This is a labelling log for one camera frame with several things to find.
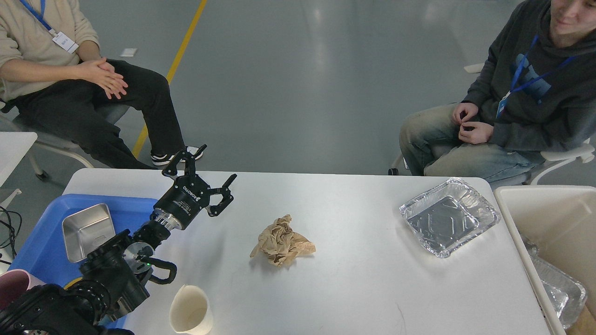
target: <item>beige sweater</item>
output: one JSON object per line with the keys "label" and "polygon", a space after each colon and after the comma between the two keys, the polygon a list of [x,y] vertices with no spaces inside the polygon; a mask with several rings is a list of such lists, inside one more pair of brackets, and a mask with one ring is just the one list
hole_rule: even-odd
{"label": "beige sweater", "polygon": [[[38,13],[40,0],[26,0]],[[46,0],[44,20],[58,33],[75,43],[93,41],[97,33],[79,10],[79,0]],[[79,56],[69,54],[52,41],[48,30],[19,0],[0,0],[0,67],[8,60],[21,59],[46,65],[76,65]],[[0,97],[8,101],[44,89],[54,82],[9,82],[2,80]]]}

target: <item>id badge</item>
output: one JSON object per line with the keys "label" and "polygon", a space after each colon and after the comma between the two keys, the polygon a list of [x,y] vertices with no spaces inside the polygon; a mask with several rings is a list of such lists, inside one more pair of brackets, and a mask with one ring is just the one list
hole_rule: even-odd
{"label": "id badge", "polygon": [[59,45],[60,48],[66,50],[69,54],[72,54],[73,52],[75,52],[77,50],[77,48],[79,47],[79,45],[77,43],[75,43],[73,40],[71,40],[63,32],[59,32],[58,34],[56,34],[56,36],[54,38],[52,38],[52,41],[54,41],[57,45]]}
{"label": "id badge", "polygon": [[496,118],[497,119],[501,116],[501,114],[503,114],[503,111],[505,110],[505,106],[507,105],[507,98],[509,97],[510,94],[511,94],[511,92],[507,92],[507,94],[505,94],[503,99],[501,99],[501,101],[499,102],[499,107],[496,109]]}

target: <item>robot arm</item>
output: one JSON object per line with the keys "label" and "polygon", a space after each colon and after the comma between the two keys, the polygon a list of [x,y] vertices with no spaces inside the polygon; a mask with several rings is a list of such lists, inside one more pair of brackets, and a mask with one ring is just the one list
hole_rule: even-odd
{"label": "robot arm", "polygon": [[[172,187],[153,206],[150,220],[132,236],[124,230],[87,255],[79,268],[82,279],[63,289],[55,284],[36,286],[0,311],[0,334],[22,335],[27,330],[42,330],[50,335],[119,335],[128,330],[107,330],[99,322],[115,321],[132,312],[149,293],[147,281],[169,284],[176,276],[176,265],[153,257],[154,250],[174,228],[185,230],[202,209],[218,216],[234,197],[229,186],[232,174],[220,188],[211,188],[195,171],[194,155],[180,151],[162,172],[174,180]],[[185,160],[184,174],[176,165]],[[221,194],[217,205],[210,197]],[[153,266],[169,270],[168,278],[155,277]]]}

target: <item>white bin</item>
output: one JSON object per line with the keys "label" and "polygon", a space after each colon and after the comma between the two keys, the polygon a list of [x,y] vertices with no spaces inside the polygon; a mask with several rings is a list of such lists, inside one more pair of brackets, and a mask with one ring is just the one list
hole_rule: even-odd
{"label": "white bin", "polygon": [[596,314],[596,188],[566,185],[499,187],[496,202],[552,334],[565,335],[517,232],[538,245],[539,255],[579,280]]}

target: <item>yellow floor line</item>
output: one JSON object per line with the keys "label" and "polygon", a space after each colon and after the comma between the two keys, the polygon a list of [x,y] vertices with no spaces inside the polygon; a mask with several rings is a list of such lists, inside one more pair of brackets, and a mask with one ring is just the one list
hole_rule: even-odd
{"label": "yellow floor line", "polygon": [[[203,13],[203,9],[205,8],[206,4],[207,4],[207,0],[201,0],[201,4],[198,6],[197,12],[194,14],[193,21],[190,23],[187,33],[184,36],[182,43],[180,44],[180,49],[178,49],[178,53],[176,54],[176,57],[174,58],[174,62],[172,63],[172,66],[170,66],[170,70],[167,72],[166,79],[167,79],[168,83],[172,83],[172,78],[174,78],[174,74],[176,73],[176,70],[178,69],[178,65],[180,64],[180,61],[182,60],[182,56],[184,55],[184,52],[186,51],[186,47],[188,45],[188,42],[190,41],[190,37],[192,37],[192,35],[193,35],[194,29],[197,26],[198,20],[201,18],[201,14]],[[143,148],[143,145],[145,144],[146,139],[147,139],[147,125],[144,125],[143,130],[141,130],[139,137],[136,139],[136,144],[135,144],[134,148],[132,149],[132,154],[135,156],[135,158],[139,157],[139,153],[141,153],[141,149]]]}

